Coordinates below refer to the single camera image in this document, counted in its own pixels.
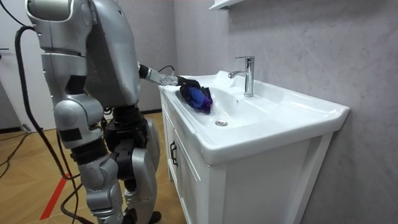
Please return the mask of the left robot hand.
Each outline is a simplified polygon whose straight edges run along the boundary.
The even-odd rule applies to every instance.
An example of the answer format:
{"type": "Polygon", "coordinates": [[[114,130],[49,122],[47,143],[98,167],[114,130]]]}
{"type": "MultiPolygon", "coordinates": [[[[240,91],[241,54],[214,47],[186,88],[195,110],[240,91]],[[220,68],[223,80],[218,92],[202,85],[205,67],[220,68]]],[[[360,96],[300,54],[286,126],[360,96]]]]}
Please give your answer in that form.
{"type": "Polygon", "coordinates": [[[201,85],[196,80],[182,76],[177,77],[177,85],[180,87],[180,91],[184,93],[190,93],[193,90],[200,90],[201,88],[201,85]]]}

